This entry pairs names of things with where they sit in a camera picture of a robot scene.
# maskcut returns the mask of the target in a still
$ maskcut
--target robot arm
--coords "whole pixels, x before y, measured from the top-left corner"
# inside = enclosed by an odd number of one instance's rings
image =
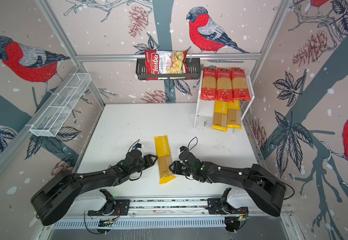
[[[72,174],[63,170],[32,197],[31,203],[42,224],[51,225],[66,214],[78,195],[101,187],[120,185],[131,174],[153,166],[156,160],[157,156],[148,154],[142,157],[141,151],[133,149],[124,160],[103,171]]]
[[[262,166],[223,167],[212,162],[201,162],[186,147],[181,147],[181,150],[180,160],[169,167],[174,174],[191,174],[200,182],[220,182],[242,188],[265,213],[275,217],[280,215],[286,186]]]

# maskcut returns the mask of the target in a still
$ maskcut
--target spaghetti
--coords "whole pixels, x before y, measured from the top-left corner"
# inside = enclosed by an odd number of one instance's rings
[[[231,69],[234,100],[251,101],[245,71],[240,68]]]
[[[200,99],[215,101],[217,98],[217,70],[215,68],[203,68],[202,88]]]
[[[217,69],[217,100],[233,102],[233,90],[231,84],[230,70]]]

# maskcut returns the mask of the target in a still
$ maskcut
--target yellow pasta package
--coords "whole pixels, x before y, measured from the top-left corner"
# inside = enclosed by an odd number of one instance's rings
[[[234,100],[234,103],[228,103],[227,106],[227,127],[242,129],[241,124],[241,101]]]
[[[215,101],[212,129],[227,132],[227,102]]]
[[[169,142],[167,141],[167,135],[162,137],[155,137],[154,140],[158,157],[157,161],[159,168],[159,184],[164,184],[175,178],[175,176],[169,169],[169,166],[172,163]]]

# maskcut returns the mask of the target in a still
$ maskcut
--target black basket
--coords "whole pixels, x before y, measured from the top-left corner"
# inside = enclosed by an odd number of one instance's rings
[[[199,58],[185,58],[185,64],[189,73],[178,73],[178,74],[146,74],[146,65],[144,58],[137,59],[137,68],[135,73],[139,80],[146,80],[147,78],[186,78],[186,79],[199,79],[200,78],[200,60]]]

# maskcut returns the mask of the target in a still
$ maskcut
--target cable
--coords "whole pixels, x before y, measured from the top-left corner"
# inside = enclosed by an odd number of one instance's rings
[[[85,221],[85,211],[84,211],[84,224],[85,224],[86,230],[87,230],[89,233],[92,233],[92,234],[95,234],[95,235],[101,235],[100,233],[94,233],[94,232],[90,231],[90,230],[87,228],[86,221]]]

